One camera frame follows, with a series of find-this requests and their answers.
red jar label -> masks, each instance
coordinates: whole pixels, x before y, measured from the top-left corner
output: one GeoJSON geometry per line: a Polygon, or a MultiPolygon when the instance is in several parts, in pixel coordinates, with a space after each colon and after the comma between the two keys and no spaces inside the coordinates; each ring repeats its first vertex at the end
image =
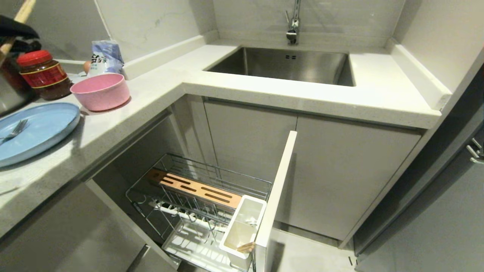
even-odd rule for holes
{"type": "Polygon", "coordinates": [[[20,74],[34,89],[51,86],[67,78],[67,74],[58,63],[47,69],[20,74]]]}

chrome faucet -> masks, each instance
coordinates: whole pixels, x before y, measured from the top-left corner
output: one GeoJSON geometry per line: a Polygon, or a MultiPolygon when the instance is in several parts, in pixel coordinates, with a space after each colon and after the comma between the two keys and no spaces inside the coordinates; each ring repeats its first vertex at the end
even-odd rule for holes
{"type": "Polygon", "coordinates": [[[296,45],[299,42],[299,8],[301,7],[301,0],[294,1],[294,14],[291,21],[286,11],[286,20],[289,30],[286,32],[286,37],[290,45],[296,45]]]}

jar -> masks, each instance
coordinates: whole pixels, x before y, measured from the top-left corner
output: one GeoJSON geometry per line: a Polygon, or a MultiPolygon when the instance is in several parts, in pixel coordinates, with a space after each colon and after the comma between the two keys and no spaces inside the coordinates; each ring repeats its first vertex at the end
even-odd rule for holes
{"type": "Polygon", "coordinates": [[[17,59],[20,74],[45,100],[55,100],[71,94],[71,80],[49,51],[26,53],[17,59]]]}

kitchen sink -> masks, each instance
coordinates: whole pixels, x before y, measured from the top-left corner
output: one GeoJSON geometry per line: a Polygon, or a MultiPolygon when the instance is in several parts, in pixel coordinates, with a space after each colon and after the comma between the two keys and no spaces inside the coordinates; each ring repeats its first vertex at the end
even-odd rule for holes
{"type": "Polygon", "coordinates": [[[242,47],[205,71],[355,86],[344,53],[242,47]]]}

countertop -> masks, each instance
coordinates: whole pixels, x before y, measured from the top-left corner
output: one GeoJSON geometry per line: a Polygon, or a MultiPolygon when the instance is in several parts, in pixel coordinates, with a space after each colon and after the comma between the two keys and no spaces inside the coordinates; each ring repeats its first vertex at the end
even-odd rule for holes
{"type": "MultiPolygon", "coordinates": [[[[81,122],[70,136],[45,153],[0,168],[0,237],[186,93],[424,129],[432,128],[441,117],[383,48],[297,47],[349,53],[356,87],[203,71],[240,45],[287,48],[219,40],[128,81],[131,100],[118,109],[89,112],[73,95],[55,101],[78,105],[81,122]]],[[[27,107],[41,103],[47,102],[39,100],[27,107]]]]}

